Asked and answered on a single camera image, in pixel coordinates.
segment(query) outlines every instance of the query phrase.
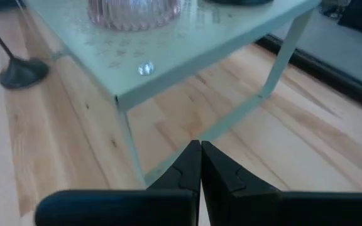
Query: pink glass bowl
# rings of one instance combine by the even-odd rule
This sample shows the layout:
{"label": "pink glass bowl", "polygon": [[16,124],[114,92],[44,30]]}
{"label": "pink glass bowl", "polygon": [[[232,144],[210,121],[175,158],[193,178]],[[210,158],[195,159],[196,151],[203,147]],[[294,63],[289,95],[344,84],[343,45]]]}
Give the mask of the pink glass bowl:
{"label": "pink glass bowl", "polygon": [[88,0],[90,20],[108,28],[138,31],[167,24],[180,14],[180,0]]}

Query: table leg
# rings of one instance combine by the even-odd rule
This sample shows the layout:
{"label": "table leg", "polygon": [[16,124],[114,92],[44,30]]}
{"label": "table leg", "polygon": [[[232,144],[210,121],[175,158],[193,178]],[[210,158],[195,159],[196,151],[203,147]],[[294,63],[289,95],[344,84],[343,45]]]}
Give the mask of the table leg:
{"label": "table leg", "polygon": [[134,164],[136,176],[138,180],[142,183],[142,185],[146,186],[145,174],[143,173],[141,162],[139,160],[138,150],[136,149],[135,142],[132,137],[128,115],[126,114],[126,112],[118,112],[118,119],[121,127],[123,128],[125,142],[127,147],[129,148],[127,153],[130,154],[129,157],[132,159],[132,162]]}
{"label": "table leg", "polygon": [[[257,108],[263,101],[265,101],[270,94],[274,91],[277,82],[283,74],[288,61],[290,60],[295,46],[304,31],[305,26],[310,19],[313,10],[310,10],[299,17],[295,18],[286,36],[283,46],[280,49],[275,64],[269,73],[266,83],[262,87],[261,91],[252,98],[244,101],[240,106],[235,108],[228,115],[224,116],[221,120],[210,127],[206,132],[201,134],[198,139],[202,141],[210,141],[217,139],[222,134],[227,132],[235,123],[241,121],[247,113]],[[162,161],[157,167],[152,169],[145,175],[145,181],[147,185],[152,184],[158,177],[160,177],[168,167],[178,158],[184,147],[176,151],[168,159]]]}

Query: black lamp pole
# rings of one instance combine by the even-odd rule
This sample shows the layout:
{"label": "black lamp pole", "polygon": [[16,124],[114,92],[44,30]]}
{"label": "black lamp pole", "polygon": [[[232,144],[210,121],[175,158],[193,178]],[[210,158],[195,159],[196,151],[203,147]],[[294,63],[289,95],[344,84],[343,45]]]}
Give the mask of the black lamp pole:
{"label": "black lamp pole", "polygon": [[40,82],[48,74],[48,66],[39,59],[22,60],[14,56],[0,37],[0,45],[9,56],[8,68],[0,73],[5,89],[23,89]]}

